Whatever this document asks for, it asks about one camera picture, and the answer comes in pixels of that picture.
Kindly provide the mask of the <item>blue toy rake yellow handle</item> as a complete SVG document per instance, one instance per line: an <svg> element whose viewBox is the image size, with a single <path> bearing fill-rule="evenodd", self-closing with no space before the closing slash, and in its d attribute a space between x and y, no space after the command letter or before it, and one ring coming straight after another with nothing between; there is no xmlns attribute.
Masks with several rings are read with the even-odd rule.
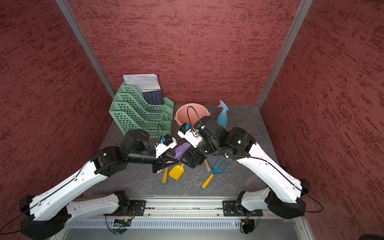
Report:
<svg viewBox="0 0 384 240"><path fill-rule="evenodd" d="M217 157L215 163L212 166L213 172L210 174L210 176L201 185L201 189L205 190L207 188L207 186L210 184L210 182L212 181L212 179L214 178L214 176L222 174L226 170L226 168L228 167L228 164L225 164L223 166L223 164L224 164L223 160L220 163L219 163L219 160L220 160L220 158Z"/></svg>

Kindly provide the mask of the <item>red toy spade wooden handle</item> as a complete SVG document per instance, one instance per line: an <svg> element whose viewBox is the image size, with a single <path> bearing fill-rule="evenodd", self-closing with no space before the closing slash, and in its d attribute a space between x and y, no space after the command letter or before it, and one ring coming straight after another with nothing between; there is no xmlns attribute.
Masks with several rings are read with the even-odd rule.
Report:
<svg viewBox="0 0 384 240"><path fill-rule="evenodd" d="M209 165L207 159L204 160L204 164L205 164L205 166L206 166L206 170L207 170L208 172L210 172L210 171L211 171L211 167L210 167L210 165Z"/></svg>

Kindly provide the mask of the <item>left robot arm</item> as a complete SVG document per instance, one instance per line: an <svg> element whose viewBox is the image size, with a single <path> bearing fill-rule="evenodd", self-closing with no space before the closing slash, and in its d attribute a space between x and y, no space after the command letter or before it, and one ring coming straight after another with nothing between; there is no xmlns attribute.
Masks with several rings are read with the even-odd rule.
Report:
<svg viewBox="0 0 384 240"><path fill-rule="evenodd" d="M84 202L75 199L94 185L127 168L129 163L152 165L153 173L175 165L177 160L166 156L177 141L167 134L151 149L149 133L130 130L123 142L95 153L83 166L67 179L38 196L27 195L20 201L25 218L19 232L32 240L45 240L68 225L98 215L125 216L135 208L125 191Z"/></svg>

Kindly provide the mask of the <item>teal pink spray bottle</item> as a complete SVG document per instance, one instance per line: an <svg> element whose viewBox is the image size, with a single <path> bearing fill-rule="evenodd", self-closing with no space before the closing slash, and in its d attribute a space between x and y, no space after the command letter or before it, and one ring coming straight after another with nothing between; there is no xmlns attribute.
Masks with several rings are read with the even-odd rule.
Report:
<svg viewBox="0 0 384 240"><path fill-rule="evenodd" d="M228 121L229 121L229 118L228 118L229 108L222 100L220 100L220 104L218 105L218 108L222 108L222 110L217 117L217 123L220 126L225 128L228 125Z"/></svg>

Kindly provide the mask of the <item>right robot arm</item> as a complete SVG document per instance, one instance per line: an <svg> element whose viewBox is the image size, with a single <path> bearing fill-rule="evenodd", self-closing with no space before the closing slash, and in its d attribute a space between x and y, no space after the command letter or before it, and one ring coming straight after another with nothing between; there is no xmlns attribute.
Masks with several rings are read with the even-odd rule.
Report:
<svg viewBox="0 0 384 240"><path fill-rule="evenodd" d="M302 196L309 193L310 183L288 174L244 129L228 132L223 127L201 126L193 130L184 124L178 136L191 144L181 158L190 168L201 165L208 156L225 157L247 167L267 185L261 191L239 193L233 207L239 215L268 209L283 219L293 219L308 212Z"/></svg>

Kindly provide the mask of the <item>purple toy shovel pink handle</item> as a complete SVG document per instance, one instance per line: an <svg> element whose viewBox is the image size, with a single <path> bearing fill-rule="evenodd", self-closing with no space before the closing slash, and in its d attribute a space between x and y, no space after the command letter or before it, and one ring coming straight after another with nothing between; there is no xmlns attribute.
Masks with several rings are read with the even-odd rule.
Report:
<svg viewBox="0 0 384 240"><path fill-rule="evenodd" d="M176 147L174 150L173 149L168 149L165 153L171 153L174 155L175 160L171 161L174 162L174 165L178 165L179 159L183 156L183 154L191 147L189 143L183 143L182 145Z"/></svg>

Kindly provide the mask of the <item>green toy trowel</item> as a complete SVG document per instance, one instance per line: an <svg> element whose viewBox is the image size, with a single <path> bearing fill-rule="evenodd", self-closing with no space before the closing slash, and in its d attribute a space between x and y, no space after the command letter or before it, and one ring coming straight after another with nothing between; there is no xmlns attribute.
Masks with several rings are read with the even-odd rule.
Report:
<svg viewBox="0 0 384 240"><path fill-rule="evenodd" d="M162 185L165 186L167 184L167 180L168 180L168 172L169 172L169 168L165 168L164 169L164 174L163 174L163 178L162 178Z"/></svg>

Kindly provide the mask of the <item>yellow toy scoop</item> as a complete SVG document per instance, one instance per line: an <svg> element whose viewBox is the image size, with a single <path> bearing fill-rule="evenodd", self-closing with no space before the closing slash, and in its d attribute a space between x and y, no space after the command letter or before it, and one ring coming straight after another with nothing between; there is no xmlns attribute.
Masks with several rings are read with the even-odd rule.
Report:
<svg viewBox="0 0 384 240"><path fill-rule="evenodd" d="M178 180L181 178L181 176L184 174L184 172L185 172L184 166L185 166L184 164L181 164L181 165L179 165L179 166L175 166L175 167L169 172L169 176L170 176L172 179L178 181Z"/></svg>

